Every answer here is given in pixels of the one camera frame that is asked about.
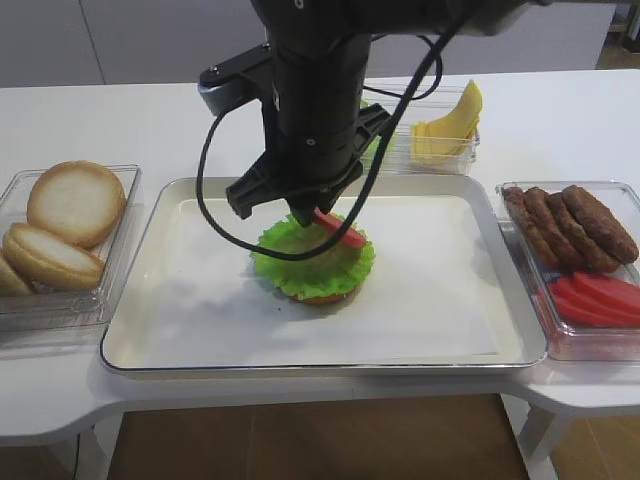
robotic arm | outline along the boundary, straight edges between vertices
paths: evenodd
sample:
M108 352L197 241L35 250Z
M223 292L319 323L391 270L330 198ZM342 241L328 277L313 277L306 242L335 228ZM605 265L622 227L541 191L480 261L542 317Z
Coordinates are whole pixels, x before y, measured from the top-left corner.
M228 187L233 210L245 219L254 206L284 198L302 226L316 208L332 209L362 174L370 142L395 127L379 105L360 109L372 34L444 32L458 22L459 33L493 35L526 8L523 0L252 3L269 41L204 71L199 90L219 118L262 103L265 151Z

white tray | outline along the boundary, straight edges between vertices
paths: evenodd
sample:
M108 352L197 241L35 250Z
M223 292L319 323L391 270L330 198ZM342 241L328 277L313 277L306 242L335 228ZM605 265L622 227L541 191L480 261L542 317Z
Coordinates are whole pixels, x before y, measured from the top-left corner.
M254 242L286 204L262 205L241 221L224 197L231 182L207 179L207 205ZM334 211L346 213L360 186ZM257 278L248 252L208 226L194 196L193 179L160 194L101 343L115 370L501 373L545 356L488 199L468 177L378 179L358 217L376 249L371 275L357 294L325 307L294 302Z

sausage patty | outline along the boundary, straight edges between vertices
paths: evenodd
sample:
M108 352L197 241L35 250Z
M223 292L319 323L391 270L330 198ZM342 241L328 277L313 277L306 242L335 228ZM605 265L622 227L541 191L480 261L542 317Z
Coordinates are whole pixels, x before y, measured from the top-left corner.
M586 270L587 261L584 256L556 225L551 210L547 206L546 198L548 196L549 194L544 190L533 187L524 194L524 204L540 230L540 234L547 241L556 257L572 270Z
M562 193L554 193L547 198L547 205L560 231L584 255L589 265L600 272L615 272L620 266L615 258L608 255L594 242L584 228L573 218L564 203Z
M638 246L625 228L596 197L584 188L572 185L562 198L578 223L605 252L623 264L638 259Z
M509 215L527 239L531 248L540 260L552 270L564 270L565 266L544 239L524 204L524 193L521 188L511 187L504 191L504 200Z

white wall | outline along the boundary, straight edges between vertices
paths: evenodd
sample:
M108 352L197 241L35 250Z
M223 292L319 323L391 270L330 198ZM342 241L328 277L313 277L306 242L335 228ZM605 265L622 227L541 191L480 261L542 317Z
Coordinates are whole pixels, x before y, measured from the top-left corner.
M0 87L194 82L264 39L249 0L79 1L0 1ZM445 73L591 69L614 8L531 7L496 37L454 39ZM409 74L424 52L415 39L386 38L369 74Z

table leg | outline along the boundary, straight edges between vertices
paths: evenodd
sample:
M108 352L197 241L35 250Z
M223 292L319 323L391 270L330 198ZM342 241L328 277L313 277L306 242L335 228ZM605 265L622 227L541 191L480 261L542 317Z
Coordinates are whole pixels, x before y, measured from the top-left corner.
M557 480L549 456L569 429L572 417L553 414L509 395L502 395L502 403L529 478Z
M122 414L114 415L79 433L80 457L76 480L107 479L121 423ZM63 442L48 446L49 451L70 473L73 472L75 464L76 445L77 436L74 435Z

